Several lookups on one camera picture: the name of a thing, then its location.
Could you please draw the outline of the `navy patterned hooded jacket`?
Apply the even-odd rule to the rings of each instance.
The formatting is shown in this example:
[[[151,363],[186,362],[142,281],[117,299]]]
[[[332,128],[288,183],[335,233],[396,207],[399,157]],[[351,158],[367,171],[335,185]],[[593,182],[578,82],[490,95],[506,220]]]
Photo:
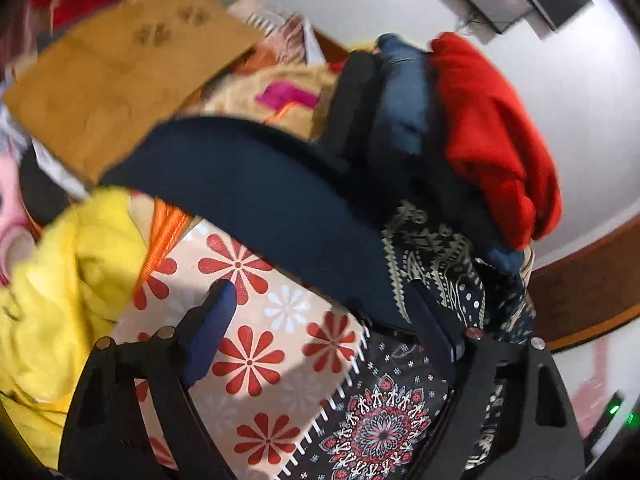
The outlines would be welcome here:
[[[436,362],[435,314],[454,325],[480,328],[495,340],[524,344],[536,315],[526,285],[535,259],[533,249],[483,254],[465,236],[436,224],[405,200],[381,232],[388,284],[376,295],[369,314],[375,321],[423,339],[425,366],[442,388],[425,388],[432,419],[442,418],[454,393],[454,380]]]

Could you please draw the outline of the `plain navy blue garment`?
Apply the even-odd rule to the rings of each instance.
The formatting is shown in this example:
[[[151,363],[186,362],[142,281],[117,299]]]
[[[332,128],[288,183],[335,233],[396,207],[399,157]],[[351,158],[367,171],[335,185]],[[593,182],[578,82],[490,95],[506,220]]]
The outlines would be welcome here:
[[[101,184],[202,217],[367,315],[388,284],[381,232],[404,200],[483,254],[517,252],[501,239],[483,195],[442,156],[445,124],[430,57],[395,35],[380,37],[375,54],[378,110],[349,158],[258,122],[189,117],[156,126]]]

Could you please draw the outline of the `yellow cloth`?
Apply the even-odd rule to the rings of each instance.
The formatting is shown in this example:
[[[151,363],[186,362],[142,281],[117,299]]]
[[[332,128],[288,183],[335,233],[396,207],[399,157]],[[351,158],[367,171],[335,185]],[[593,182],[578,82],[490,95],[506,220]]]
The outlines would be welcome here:
[[[128,306],[148,252],[130,198],[100,188],[67,208],[1,291],[1,403],[50,468],[89,353]]]

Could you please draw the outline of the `patchwork patterned bed quilt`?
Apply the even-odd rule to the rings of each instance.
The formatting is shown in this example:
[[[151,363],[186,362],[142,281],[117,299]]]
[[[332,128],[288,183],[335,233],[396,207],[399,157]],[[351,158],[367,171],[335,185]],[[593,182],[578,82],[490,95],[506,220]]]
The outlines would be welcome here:
[[[384,333],[199,223],[156,268],[114,330],[176,325],[218,278],[238,306],[190,396],[240,479],[398,479],[448,398],[413,338]]]

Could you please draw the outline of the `red folded garment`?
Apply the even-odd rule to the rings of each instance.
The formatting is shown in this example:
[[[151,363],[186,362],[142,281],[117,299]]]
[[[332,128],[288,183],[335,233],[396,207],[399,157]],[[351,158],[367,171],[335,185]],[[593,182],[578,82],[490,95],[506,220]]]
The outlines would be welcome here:
[[[504,242],[523,249],[562,216],[547,144],[510,82],[468,40],[443,32],[431,49],[448,128],[446,161],[482,191]]]

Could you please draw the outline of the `black folded garment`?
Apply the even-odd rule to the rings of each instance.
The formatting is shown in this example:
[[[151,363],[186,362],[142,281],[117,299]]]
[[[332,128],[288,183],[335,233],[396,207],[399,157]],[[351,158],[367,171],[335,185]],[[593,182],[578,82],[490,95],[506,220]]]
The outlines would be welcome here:
[[[343,158],[357,153],[371,132],[382,87],[378,56],[352,52],[337,78],[320,144]]]

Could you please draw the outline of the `brown wooden lap board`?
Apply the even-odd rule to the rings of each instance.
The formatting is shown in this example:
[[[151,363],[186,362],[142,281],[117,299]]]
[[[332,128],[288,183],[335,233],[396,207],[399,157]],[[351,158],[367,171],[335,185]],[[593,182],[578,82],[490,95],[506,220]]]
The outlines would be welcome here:
[[[71,27],[3,101],[66,168],[94,183],[260,40],[215,0],[129,0]]]

